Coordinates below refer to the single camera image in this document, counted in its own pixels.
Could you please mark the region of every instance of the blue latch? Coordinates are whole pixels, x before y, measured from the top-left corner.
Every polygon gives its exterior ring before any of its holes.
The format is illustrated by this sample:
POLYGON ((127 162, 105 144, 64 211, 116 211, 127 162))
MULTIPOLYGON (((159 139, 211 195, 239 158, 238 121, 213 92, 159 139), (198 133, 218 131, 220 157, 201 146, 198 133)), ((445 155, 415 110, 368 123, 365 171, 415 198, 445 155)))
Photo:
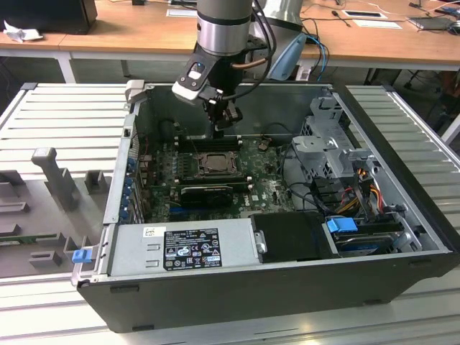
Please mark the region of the blue latch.
POLYGON ((72 262, 74 264, 89 264, 91 262, 92 249, 79 249, 73 252, 72 262))
POLYGON ((326 224, 330 232, 358 231, 353 218, 332 218, 326 224))

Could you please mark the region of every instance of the paper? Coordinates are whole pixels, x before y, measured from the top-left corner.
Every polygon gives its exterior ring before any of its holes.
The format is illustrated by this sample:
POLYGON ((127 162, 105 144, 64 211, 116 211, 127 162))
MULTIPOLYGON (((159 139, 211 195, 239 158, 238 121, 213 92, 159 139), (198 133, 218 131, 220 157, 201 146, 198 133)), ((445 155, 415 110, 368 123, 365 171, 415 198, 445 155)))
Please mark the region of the paper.
POLYGON ((43 38, 36 29, 18 29, 6 21, 4 21, 4 24, 5 30, 3 30, 3 33, 14 41, 23 43, 23 41, 40 40, 43 38))
POLYGON ((166 11, 166 17, 196 17, 196 11, 192 9, 168 9, 166 11))
POLYGON ((385 22, 383 20, 363 20, 353 19, 353 22, 359 27, 379 27, 383 29, 402 29, 395 22, 385 22))

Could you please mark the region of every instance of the black wires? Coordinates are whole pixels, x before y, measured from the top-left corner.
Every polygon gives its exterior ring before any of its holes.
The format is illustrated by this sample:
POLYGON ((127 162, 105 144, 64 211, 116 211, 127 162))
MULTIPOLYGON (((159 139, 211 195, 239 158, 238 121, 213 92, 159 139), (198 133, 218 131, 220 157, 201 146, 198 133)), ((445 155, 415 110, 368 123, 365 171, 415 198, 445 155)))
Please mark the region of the black wires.
POLYGON ((270 68, 272 67, 272 57, 276 52, 277 49, 277 43, 276 43, 276 36, 275 33, 273 32, 272 27, 270 26, 270 23, 268 22, 262 7, 260 6, 259 0, 254 0, 254 5, 256 6, 256 10, 252 10, 255 19, 257 23, 260 26, 260 29, 262 30, 262 33, 264 35, 264 38, 267 42, 267 47, 268 47, 268 55, 265 58, 267 61, 267 66, 265 67, 264 74, 262 77, 256 81, 250 88, 248 88, 245 91, 242 91, 241 93, 235 93, 234 95, 228 95, 228 96, 221 96, 220 100, 221 101, 230 101, 234 100, 240 97, 243 97, 249 93, 251 93, 254 89, 257 88, 268 76, 268 73, 270 72, 270 68))

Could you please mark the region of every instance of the blue cable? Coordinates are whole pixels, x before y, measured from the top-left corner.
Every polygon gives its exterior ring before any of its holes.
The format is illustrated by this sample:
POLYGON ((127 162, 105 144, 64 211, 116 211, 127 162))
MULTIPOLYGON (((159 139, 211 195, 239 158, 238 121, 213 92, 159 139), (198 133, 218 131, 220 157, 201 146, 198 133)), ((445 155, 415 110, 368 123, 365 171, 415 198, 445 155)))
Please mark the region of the blue cable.
POLYGON ((319 46, 319 48, 321 49, 321 53, 323 54, 323 66, 321 67, 321 72, 318 76, 318 79, 316 79, 316 81, 319 81, 321 79, 321 75, 324 72, 324 68, 326 67, 326 52, 324 50, 323 44, 319 42, 315 37, 310 36, 310 35, 307 35, 307 37, 310 38, 310 40, 314 41, 319 46))

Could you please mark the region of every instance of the warning label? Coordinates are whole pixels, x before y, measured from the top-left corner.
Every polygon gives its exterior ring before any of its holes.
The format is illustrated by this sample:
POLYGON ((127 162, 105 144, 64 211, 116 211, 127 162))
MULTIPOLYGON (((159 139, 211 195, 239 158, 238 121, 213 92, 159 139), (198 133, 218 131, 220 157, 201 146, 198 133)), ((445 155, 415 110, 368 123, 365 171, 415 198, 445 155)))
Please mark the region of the warning label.
POLYGON ((166 231, 164 248, 167 271, 222 266, 217 229, 166 231))

